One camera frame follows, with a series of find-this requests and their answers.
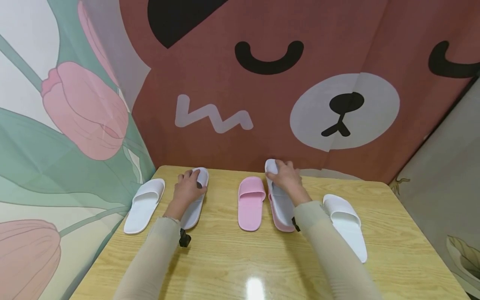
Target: person's left hand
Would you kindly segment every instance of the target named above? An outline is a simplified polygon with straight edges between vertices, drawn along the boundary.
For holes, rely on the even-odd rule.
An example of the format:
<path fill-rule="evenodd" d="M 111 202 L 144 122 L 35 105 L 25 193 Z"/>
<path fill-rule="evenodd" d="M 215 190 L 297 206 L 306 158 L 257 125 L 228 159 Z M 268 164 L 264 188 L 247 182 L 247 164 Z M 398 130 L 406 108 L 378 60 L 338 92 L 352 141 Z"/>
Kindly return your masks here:
<path fill-rule="evenodd" d="M 200 170 L 195 172 L 188 170 L 178 176 L 179 182 L 175 184 L 173 199 L 163 214 L 164 217 L 180 221 L 188 206 L 207 192 L 207 187 L 201 189 L 197 187 L 198 174 L 200 174 Z"/>

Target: bear nose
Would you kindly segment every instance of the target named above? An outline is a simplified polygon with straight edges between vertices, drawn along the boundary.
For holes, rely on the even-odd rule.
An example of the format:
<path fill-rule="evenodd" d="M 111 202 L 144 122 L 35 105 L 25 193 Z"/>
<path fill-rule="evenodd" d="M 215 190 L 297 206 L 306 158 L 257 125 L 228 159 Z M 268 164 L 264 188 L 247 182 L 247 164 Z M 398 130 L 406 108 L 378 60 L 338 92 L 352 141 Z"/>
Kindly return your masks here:
<path fill-rule="evenodd" d="M 365 99 L 359 93 L 340 94 L 330 100 L 330 109 L 339 115 L 361 108 Z"/>
<path fill-rule="evenodd" d="M 330 100 L 330 109 L 340 115 L 338 122 L 322 132 L 322 136 L 330 136 L 335 132 L 340 132 L 343 136 L 349 136 L 350 131 L 343 123 L 345 114 L 361 108 L 365 99 L 359 93 L 353 92 L 348 94 L 340 94 Z"/>

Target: hand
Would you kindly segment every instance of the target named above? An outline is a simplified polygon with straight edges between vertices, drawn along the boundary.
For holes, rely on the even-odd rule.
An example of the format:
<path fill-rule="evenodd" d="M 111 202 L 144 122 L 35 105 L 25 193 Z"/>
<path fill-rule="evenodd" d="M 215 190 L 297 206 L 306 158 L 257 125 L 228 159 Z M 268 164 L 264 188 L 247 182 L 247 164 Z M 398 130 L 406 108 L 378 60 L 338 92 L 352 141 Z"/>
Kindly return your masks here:
<path fill-rule="evenodd" d="M 294 169 L 291 161 L 285 164 L 283 161 L 277 159 L 275 163 L 278 174 L 266 172 L 265 175 L 267 178 L 290 196 L 294 206 L 311 201 L 312 199 L 301 183 L 300 170 Z"/>
<path fill-rule="evenodd" d="M 173 199 L 163 216 L 181 220 L 188 206 L 207 192 L 207 187 L 201 189 L 197 187 L 198 174 L 200 174 L 200 170 L 195 172 L 188 170 L 178 176 L 179 182 L 175 184 Z"/>

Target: black clip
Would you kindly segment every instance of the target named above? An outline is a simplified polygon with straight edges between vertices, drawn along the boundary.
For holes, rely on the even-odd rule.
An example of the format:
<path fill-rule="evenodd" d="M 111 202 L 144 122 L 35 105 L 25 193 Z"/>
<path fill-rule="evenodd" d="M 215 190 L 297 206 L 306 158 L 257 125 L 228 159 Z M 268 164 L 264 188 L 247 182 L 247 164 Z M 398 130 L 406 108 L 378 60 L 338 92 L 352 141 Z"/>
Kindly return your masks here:
<path fill-rule="evenodd" d="M 297 226 L 297 223 L 295 222 L 295 217 L 292 218 L 292 223 L 293 223 L 293 226 L 295 226 L 295 229 L 300 232 L 300 227 Z"/>
<path fill-rule="evenodd" d="M 187 248 L 191 240 L 192 240 L 192 237 L 185 232 L 185 229 L 180 228 L 180 240 L 179 240 L 180 247 Z"/>

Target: slipper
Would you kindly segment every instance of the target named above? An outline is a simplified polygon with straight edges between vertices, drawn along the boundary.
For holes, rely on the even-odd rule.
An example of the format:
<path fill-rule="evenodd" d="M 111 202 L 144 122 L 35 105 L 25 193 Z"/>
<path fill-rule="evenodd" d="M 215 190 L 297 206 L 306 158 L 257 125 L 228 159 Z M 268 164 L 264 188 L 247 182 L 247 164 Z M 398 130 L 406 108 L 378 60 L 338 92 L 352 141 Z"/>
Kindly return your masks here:
<path fill-rule="evenodd" d="M 267 159 L 265 162 L 265 172 L 278 174 L 276 162 L 274 159 Z M 268 185 L 268 199 L 272 207 L 273 223 L 275 227 L 283 232 L 293 232 L 293 202 L 287 193 L 280 187 L 276 186 L 270 179 L 267 178 Z"/>
<path fill-rule="evenodd" d="M 327 194 L 324 209 L 332 219 L 333 226 L 352 248 L 362 263 L 367 261 L 367 247 L 361 232 L 360 218 L 347 200 Z"/>
<path fill-rule="evenodd" d="M 137 234 L 147 227 L 164 190 L 165 181 L 161 178 L 149 180 L 138 189 L 123 225 L 123 232 Z"/>
<path fill-rule="evenodd" d="M 264 183 L 260 177 L 247 177 L 239 186 L 239 226 L 255 231 L 262 223 L 262 207 L 265 199 Z"/>
<path fill-rule="evenodd" d="M 192 171 L 200 170 L 198 174 L 197 182 L 202 185 L 202 187 L 208 186 L 208 171 L 205 168 L 195 168 Z M 187 230 L 197 225 L 198 219 L 200 219 L 200 212 L 202 211 L 202 205 L 204 203 L 205 194 L 198 197 L 190 206 L 187 208 L 187 211 L 183 215 L 180 226 Z"/>

